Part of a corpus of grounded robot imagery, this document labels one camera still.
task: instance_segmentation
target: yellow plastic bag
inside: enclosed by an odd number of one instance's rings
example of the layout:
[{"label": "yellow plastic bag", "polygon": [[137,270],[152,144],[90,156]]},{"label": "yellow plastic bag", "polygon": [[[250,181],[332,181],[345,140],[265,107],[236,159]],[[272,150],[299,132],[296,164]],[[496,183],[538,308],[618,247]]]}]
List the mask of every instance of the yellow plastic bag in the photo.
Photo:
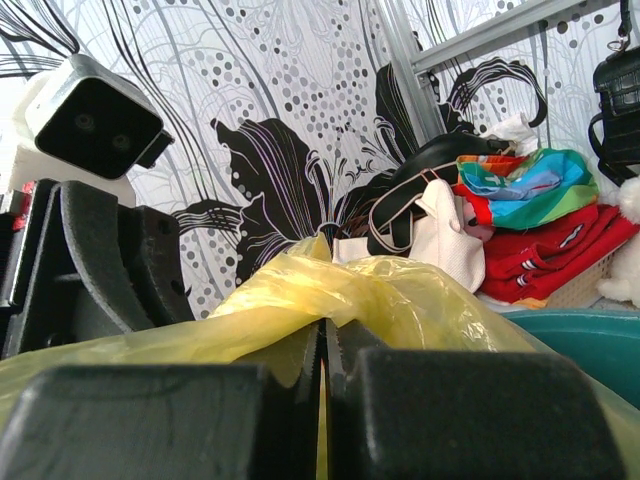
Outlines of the yellow plastic bag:
[{"label": "yellow plastic bag", "polygon": [[[397,348],[549,351],[435,267],[395,257],[333,265],[320,237],[278,255],[207,320],[0,362],[0,424],[29,379],[54,365],[231,362],[323,317],[338,326],[357,318]],[[594,386],[629,478],[640,480],[640,412]]]}]

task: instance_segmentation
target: white stuffed toy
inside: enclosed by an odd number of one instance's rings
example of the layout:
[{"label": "white stuffed toy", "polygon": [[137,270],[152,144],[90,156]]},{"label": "white stuffed toy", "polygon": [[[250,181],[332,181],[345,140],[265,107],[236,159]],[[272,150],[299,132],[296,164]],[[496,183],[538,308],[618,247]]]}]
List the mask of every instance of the white stuffed toy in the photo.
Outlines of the white stuffed toy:
[{"label": "white stuffed toy", "polygon": [[[640,224],[640,177],[627,180],[618,193],[620,212]],[[598,283],[601,295],[620,302],[631,301],[640,308],[640,234],[634,236],[613,257],[611,278]]]}]

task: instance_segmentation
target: wall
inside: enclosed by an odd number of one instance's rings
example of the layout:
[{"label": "wall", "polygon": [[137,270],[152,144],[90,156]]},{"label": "wall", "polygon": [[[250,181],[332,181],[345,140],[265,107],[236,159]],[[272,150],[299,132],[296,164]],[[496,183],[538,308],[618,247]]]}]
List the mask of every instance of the wall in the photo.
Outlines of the wall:
[{"label": "wall", "polygon": [[[425,47],[516,3],[402,1]],[[589,0],[448,62],[433,80],[449,128],[524,111],[541,145],[591,156],[591,74],[617,21]],[[0,38],[0,128],[26,78],[78,51],[149,95],[176,143],[130,178],[180,222],[198,318],[277,252],[335,231],[417,147],[373,0],[5,0]]]},{"label": "wall", "polygon": [[149,95],[176,143],[130,179],[180,221],[198,318],[415,148],[367,0],[6,0],[0,35],[5,123],[25,79],[74,52]]},{"label": "wall", "polygon": [[[424,48],[480,25],[525,0],[402,0]],[[632,46],[639,37],[635,5]],[[597,159],[587,126],[598,111],[593,71],[617,39],[619,3],[588,0],[539,24],[512,32],[497,44],[447,62],[432,77],[449,129],[483,131],[524,112],[542,146],[582,153],[594,172]],[[598,176],[604,199],[611,183]]]}]

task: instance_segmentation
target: white cloth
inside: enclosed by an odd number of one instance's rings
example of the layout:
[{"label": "white cloth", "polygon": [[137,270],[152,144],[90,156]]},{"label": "white cloth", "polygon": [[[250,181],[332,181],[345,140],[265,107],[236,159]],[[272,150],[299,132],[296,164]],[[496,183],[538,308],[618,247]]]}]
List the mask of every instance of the white cloth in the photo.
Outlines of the white cloth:
[{"label": "white cloth", "polygon": [[480,135],[482,138],[497,138],[516,143],[515,154],[518,157],[530,155],[538,150],[538,136],[529,126],[523,113],[509,117],[497,123]]},{"label": "white cloth", "polygon": [[[485,275],[482,240],[465,233],[449,184],[444,180],[429,182],[416,205],[424,209],[427,216],[413,225],[409,258],[441,268],[472,293],[478,290]],[[366,238],[333,242],[334,263],[368,256]]]}]

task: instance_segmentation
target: green bucket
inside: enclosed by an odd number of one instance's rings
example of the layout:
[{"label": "green bucket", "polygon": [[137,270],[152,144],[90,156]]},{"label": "green bucket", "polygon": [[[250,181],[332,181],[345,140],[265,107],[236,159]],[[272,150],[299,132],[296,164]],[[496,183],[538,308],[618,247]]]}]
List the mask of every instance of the green bucket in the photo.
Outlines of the green bucket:
[{"label": "green bucket", "polygon": [[640,409],[640,312],[538,310],[505,316]]}]

